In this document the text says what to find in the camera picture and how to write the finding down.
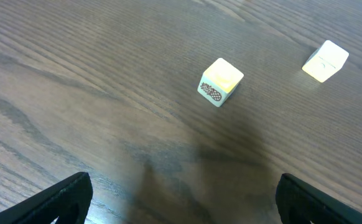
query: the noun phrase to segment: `brown wooden table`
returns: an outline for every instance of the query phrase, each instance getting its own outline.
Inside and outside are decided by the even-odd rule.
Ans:
[[[87,223],[280,223],[283,172],[362,212],[362,1],[0,0],[0,211],[78,171]]]

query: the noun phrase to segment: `wooden table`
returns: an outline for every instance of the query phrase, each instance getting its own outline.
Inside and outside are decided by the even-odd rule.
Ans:
[[[78,171],[87,223],[280,223],[284,172],[362,212],[362,1],[0,0],[0,211]]]

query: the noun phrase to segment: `pineapple drawing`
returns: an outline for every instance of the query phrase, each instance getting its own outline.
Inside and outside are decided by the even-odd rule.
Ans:
[[[221,93],[217,90],[215,90],[214,88],[211,87],[211,85],[207,84],[207,83],[202,83],[200,85],[200,88],[207,93],[207,95],[211,96],[213,98],[213,100],[215,101],[220,101],[222,96]]]

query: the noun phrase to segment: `dice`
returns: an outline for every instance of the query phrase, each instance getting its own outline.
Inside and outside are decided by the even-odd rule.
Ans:
[[[302,69],[316,80],[324,82],[342,68],[348,56],[346,50],[326,40],[310,56]]]
[[[203,72],[198,92],[219,107],[232,94],[242,78],[243,73],[219,58]]]

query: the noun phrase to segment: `small cube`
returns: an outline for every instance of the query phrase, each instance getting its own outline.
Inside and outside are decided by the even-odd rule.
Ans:
[[[242,78],[243,73],[219,58],[203,72],[198,92],[219,107],[232,94]]]
[[[324,82],[342,68],[348,56],[346,50],[326,40],[310,56],[302,69],[318,81]]]

